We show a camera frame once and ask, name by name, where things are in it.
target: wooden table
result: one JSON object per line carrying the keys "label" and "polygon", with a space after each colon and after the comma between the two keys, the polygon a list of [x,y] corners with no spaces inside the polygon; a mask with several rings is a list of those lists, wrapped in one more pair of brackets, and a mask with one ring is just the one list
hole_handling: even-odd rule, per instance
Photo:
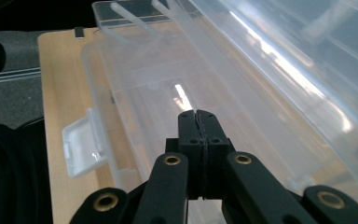
{"label": "wooden table", "polygon": [[107,164],[82,177],[68,176],[62,150],[62,129],[85,117],[92,106],[80,53],[95,30],[86,29],[82,39],[73,30],[38,38],[54,223],[69,223],[93,191],[114,185]]}

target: metal bolt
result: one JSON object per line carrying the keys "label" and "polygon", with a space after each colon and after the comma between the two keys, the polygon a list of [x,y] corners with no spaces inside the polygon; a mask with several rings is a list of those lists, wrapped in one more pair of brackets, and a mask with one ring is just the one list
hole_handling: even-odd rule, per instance
{"label": "metal bolt", "polygon": [[319,191],[317,194],[319,202],[323,203],[324,205],[335,208],[335,209],[342,209],[345,207],[345,202],[335,193],[328,192],[328,191]]}
{"label": "metal bolt", "polygon": [[177,156],[167,156],[164,158],[164,163],[167,165],[176,165],[179,164],[180,158]]}
{"label": "metal bolt", "polygon": [[245,156],[245,155],[238,155],[235,157],[235,161],[240,164],[250,164],[252,162],[252,158]]}
{"label": "metal bolt", "polygon": [[94,209],[98,212],[106,212],[114,208],[118,203],[118,197],[113,193],[105,193],[100,195],[94,201]]}

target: transparent plastic container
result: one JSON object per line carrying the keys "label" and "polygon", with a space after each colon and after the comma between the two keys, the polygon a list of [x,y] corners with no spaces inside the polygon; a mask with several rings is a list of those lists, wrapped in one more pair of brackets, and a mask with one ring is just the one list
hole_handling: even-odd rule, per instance
{"label": "transparent plastic container", "polygon": [[[316,66],[312,50],[275,35],[282,27],[246,9],[269,3],[277,4],[170,0],[167,9],[154,1],[163,15],[145,18],[126,10],[131,2],[93,4],[100,30],[82,56],[117,187],[130,191],[146,181],[165,139],[177,137],[177,116],[202,109],[291,191],[323,184],[358,201],[358,89],[343,88],[354,100],[338,91],[333,77],[320,76],[328,66]],[[244,15],[258,20],[247,23]],[[120,120],[106,106],[112,97]],[[118,122],[130,148],[113,146],[122,141],[110,134]],[[115,160],[125,150],[134,164]],[[189,206],[192,223],[224,223],[220,202]]]}

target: brass screw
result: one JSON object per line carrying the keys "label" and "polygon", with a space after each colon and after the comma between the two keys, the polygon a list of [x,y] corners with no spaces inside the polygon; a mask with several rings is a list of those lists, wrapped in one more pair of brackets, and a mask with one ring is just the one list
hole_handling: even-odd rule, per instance
{"label": "brass screw", "polygon": [[250,164],[252,162],[252,158],[245,156],[245,155],[238,155],[235,157],[235,161],[239,164]]}
{"label": "brass screw", "polygon": [[176,165],[179,164],[180,158],[177,156],[167,156],[164,158],[164,163],[167,165]]}
{"label": "brass screw", "polygon": [[342,209],[345,207],[344,200],[338,197],[335,193],[328,191],[319,191],[316,195],[318,196],[319,202],[323,203],[328,207],[335,209]]}
{"label": "brass screw", "polygon": [[94,201],[94,209],[98,212],[106,212],[114,208],[118,203],[118,197],[113,193],[105,193],[100,195]]}

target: gray fabric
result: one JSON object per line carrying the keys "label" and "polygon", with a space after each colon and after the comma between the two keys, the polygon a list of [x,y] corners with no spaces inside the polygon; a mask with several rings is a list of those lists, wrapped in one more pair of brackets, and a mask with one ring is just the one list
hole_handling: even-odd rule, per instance
{"label": "gray fabric", "polygon": [[[4,71],[39,67],[37,38],[44,31],[1,31],[0,43],[7,53]],[[0,83],[0,123],[17,128],[43,116],[40,77]]]}
{"label": "gray fabric", "polygon": [[7,53],[4,71],[39,66],[37,38],[46,31],[0,31],[0,43]]}

